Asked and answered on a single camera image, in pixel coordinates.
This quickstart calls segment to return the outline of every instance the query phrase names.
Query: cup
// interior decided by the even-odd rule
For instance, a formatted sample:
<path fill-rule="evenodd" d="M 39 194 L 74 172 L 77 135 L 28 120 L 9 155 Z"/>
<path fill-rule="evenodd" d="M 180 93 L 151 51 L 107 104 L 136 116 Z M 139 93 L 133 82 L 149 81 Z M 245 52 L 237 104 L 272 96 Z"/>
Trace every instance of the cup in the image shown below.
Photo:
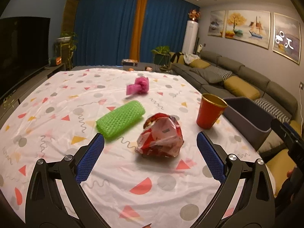
<path fill-rule="evenodd" d="M 202 94 L 196 123 L 203 129 L 210 129 L 227 107 L 220 97 L 210 93 Z"/>

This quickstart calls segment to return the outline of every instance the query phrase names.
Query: white patterned tablecloth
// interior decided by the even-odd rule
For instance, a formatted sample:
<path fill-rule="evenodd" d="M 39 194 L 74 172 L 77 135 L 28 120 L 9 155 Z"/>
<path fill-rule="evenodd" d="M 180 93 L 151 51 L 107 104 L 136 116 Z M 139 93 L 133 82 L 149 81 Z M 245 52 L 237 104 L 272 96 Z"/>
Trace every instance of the white patterned tablecloth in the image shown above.
<path fill-rule="evenodd" d="M 150 80 L 149 93 L 126 97 L 126 85 L 142 75 Z M 134 99 L 145 107 L 145 119 L 158 112 L 177 118 L 184 138 L 180 154 L 149 158 L 135 153 L 143 119 L 105 144 L 81 186 L 113 228 L 141 228 L 150 223 L 152 228 L 189 228 L 194 223 L 220 185 L 196 147 L 201 94 L 180 76 L 113 69 L 55 74 L 19 105 L 0 130 L 0 188 L 22 220 L 36 161 L 59 161 L 75 154 L 96 134 L 95 120 Z M 252 162 L 259 158 L 223 116 L 207 134 L 228 154 Z M 57 182 L 68 213 L 76 217 L 61 181 Z M 239 183 L 226 216 L 232 213 L 243 184 Z"/>

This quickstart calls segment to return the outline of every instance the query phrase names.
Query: curtain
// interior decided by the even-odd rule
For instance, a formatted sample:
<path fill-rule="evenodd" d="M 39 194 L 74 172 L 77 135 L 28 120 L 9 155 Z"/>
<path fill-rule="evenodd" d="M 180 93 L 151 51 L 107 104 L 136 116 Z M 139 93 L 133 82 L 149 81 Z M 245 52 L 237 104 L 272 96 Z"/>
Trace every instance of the curtain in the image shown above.
<path fill-rule="evenodd" d="M 146 5 L 148 0 L 137 0 L 136 13 L 130 48 L 130 59 L 139 61 L 140 40 L 145 18 Z"/>
<path fill-rule="evenodd" d="M 137 0 L 80 0 L 74 66 L 120 65 L 129 58 Z"/>
<path fill-rule="evenodd" d="M 143 23 L 140 61 L 151 63 L 153 50 L 168 45 L 170 51 L 182 50 L 188 13 L 198 6 L 184 0 L 148 0 Z"/>

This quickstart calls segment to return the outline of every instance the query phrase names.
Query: wall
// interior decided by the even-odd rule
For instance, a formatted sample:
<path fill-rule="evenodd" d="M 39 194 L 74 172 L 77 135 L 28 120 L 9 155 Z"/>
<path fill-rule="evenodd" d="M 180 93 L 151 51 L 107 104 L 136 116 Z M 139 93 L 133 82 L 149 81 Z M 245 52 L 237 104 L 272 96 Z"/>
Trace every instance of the wall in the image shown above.
<path fill-rule="evenodd" d="M 208 36 L 210 24 L 210 12 L 213 10 L 247 9 L 264 10 L 271 12 L 271 33 L 269 49 L 261 48 L 242 41 L 226 39 L 221 37 Z M 229 57 L 243 63 L 270 80 L 275 81 L 288 92 L 290 92 L 299 102 L 300 81 L 304 82 L 304 55 L 300 58 L 300 65 L 272 51 L 274 12 L 281 13 L 297 19 L 300 22 L 302 44 L 304 47 L 304 24 L 295 8 L 284 7 L 273 3 L 227 3 L 216 6 L 201 7 L 201 19 L 199 22 L 200 44 L 206 44 L 203 50 L 209 50 Z M 301 122 L 300 108 L 296 120 Z"/>
<path fill-rule="evenodd" d="M 49 57 L 51 58 L 54 56 L 54 42 L 60 36 L 65 2 L 66 0 L 11 0 L 0 18 L 16 16 L 51 18 L 49 31 Z"/>

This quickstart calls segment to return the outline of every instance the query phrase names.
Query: framed painting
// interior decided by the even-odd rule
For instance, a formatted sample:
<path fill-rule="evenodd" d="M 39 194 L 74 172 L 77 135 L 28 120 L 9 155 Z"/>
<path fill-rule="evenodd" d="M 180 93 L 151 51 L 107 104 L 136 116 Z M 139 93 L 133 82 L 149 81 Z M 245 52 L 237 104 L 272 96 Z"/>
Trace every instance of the framed painting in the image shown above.
<path fill-rule="evenodd" d="M 208 36 L 222 37 L 225 22 L 225 10 L 211 11 Z"/>
<path fill-rule="evenodd" d="M 269 48 L 270 12 L 229 10 L 225 38 Z"/>
<path fill-rule="evenodd" d="M 272 50 L 300 64 L 301 29 L 299 21 L 275 13 L 275 28 Z"/>

